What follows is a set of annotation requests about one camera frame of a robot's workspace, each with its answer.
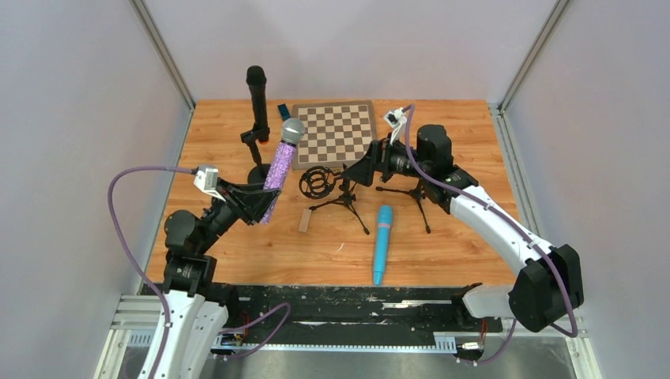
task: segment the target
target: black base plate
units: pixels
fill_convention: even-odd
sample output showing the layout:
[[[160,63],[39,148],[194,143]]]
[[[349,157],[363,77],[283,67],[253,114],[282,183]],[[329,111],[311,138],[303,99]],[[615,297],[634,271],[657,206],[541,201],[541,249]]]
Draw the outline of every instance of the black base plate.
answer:
[[[236,286],[239,313],[251,320],[282,302],[291,305],[291,315],[273,337],[272,343],[318,345],[430,346],[433,332],[479,332],[481,321],[469,318],[459,322],[463,306],[424,304],[405,309],[386,308],[384,303],[403,300],[450,300],[462,288],[414,287],[321,287],[321,286]],[[146,286],[143,295],[152,292]],[[250,329],[245,339],[260,343],[284,316],[278,310],[266,321]],[[323,322],[304,325],[298,321]],[[500,321],[487,319],[489,332],[503,330]],[[231,314],[226,327],[244,324]]]

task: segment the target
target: wooden surface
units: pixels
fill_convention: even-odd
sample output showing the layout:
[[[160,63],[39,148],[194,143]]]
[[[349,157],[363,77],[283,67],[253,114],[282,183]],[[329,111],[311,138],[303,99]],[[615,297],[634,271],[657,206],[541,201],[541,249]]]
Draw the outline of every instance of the wooden surface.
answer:
[[[272,161],[279,141],[281,119],[277,104],[286,103],[290,109],[294,102],[268,102],[271,140],[261,145],[264,162]],[[408,103],[407,100],[374,101],[379,137],[384,137],[390,130],[380,121],[384,113]],[[446,100],[421,100],[415,104],[412,145],[421,125],[444,125],[453,141],[454,162],[477,178],[494,200],[516,217],[514,197],[487,104],[484,101]],[[199,101],[179,166],[192,168],[211,163],[218,167],[220,177],[230,182],[246,182],[254,163],[239,135],[250,129],[253,122],[250,101]],[[394,221],[385,285],[463,286],[474,282],[514,282],[505,262],[464,223],[430,201],[424,201],[432,228],[432,233],[427,235],[412,198],[400,193],[377,192],[375,186],[378,183],[370,188],[356,188],[358,200],[355,207],[370,228],[370,235],[365,235],[354,215],[339,205],[314,211],[308,232],[299,233],[303,210],[321,202],[309,200],[299,192],[298,181],[302,172],[289,174],[269,225],[249,227],[238,222],[210,249],[209,254],[218,259],[215,281],[371,285],[377,211],[382,204],[388,204],[393,207]],[[162,226],[165,217],[178,209],[188,209],[199,216],[202,208],[209,206],[209,198],[195,189],[192,181],[189,175],[175,176],[149,262],[148,274],[152,280],[163,280],[165,234]],[[416,179],[399,175],[385,184],[403,190],[415,185]],[[333,191],[325,200],[337,195],[337,191]]]

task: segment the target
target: robotic arm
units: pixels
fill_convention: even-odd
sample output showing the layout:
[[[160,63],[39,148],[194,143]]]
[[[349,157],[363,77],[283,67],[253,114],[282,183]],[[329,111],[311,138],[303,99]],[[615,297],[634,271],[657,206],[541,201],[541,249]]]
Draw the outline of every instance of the robotic arm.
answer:
[[[263,189],[263,183],[237,185],[218,177],[218,170],[201,165],[194,184],[212,197],[212,205],[197,217],[186,210],[172,213],[164,224],[168,248],[163,293],[171,310],[165,344],[165,315],[161,312],[156,332],[140,378],[150,375],[161,357],[155,377],[197,378],[212,341],[228,314],[235,312],[235,288],[212,286],[216,258],[205,255],[237,220],[258,223],[279,195],[278,189]]]
[[[397,140],[398,130],[406,122],[406,118],[397,113],[398,111],[391,111],[385,116],[393,132],[387,138],[372,141],[366,155],[359,162],[344,169],[341,177],[363,186],[372,185],[375,172],[382,174],[382,182],[387,182],[394,174],[418,178],[427,198],[447,214],[465,222],[500,254],[517,277],[516,282],[513,287],[478,286],[467,292],[463,296],[463,303],[472,316],[513,317],[528,330],[539,332],[566,315],[566,306],[557,279],[534,246],[548,252],[548,257],[563,279],[570,304],[573,308],[579,307],[584,302],[584,297],[577,252],[569,245],[556,247],[533,235],[500,208],[476,179],[454,164],[451,139],[441,125],[421,126],[416,138],[416,149],[410,148],[409,151],[425,173],[455,187],[460,193],[425,180],[410,164],[407,147]],[[482,199],[486,206],[467,195]],[[509,217],[515,227],[496,213]],[[519,235],[519,231],[526,233],[531,242],[526,242]]]

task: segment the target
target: silver microphone grille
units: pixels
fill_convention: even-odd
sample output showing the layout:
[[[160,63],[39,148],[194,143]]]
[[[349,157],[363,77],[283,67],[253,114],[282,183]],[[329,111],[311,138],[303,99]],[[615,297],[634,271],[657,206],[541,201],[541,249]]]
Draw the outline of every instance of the silver microphone grille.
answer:
[[[298,144],[305,135],[305,125],[297,118],[289,118],[281,126],[281,140],[290,144]]]

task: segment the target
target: purple glitter microphone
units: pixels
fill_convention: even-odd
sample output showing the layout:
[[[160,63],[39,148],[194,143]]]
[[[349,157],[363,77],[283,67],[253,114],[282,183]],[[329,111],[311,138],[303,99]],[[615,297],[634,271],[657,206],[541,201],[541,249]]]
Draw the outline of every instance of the purple glitter microphone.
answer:
[[[289,118],[284,121],[284,124],[281,126],[281,142],[277,146],[273,163],[268,171],[268,176],[265,178],[264,190],[274,190],[284,186],[284,181],[295,155],[295,147],[304,134],[305,125],[299,119]],[[261,223],[268,223],[270,221],[270,216],[272,216],[276,204],[277,201],[272,203],[268,212],[261,219]]]

